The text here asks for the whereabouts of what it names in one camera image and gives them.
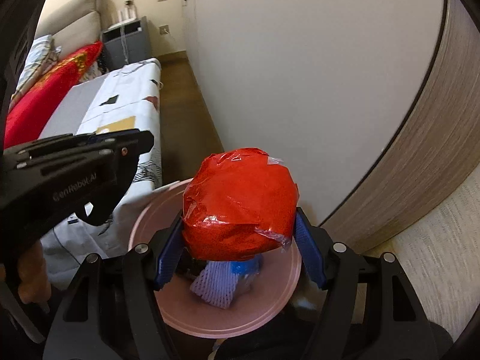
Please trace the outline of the left hand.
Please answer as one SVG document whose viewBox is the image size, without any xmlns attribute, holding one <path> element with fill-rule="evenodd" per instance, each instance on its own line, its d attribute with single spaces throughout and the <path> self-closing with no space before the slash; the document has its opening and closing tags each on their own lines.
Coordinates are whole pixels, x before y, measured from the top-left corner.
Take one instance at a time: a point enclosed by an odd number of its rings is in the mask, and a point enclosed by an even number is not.
<svg viewBox="0 0 480 360">
<path fill-rule="evenodd" d="M 47 275 L 47 263 L 40 241 L 25 251 L 13 268 L 1 266 L 1 282 L 16 272 L 19 284 L 16 294 L 24 304 L 46 303 L 51 297 L 51 286 Z"/>
</svg>

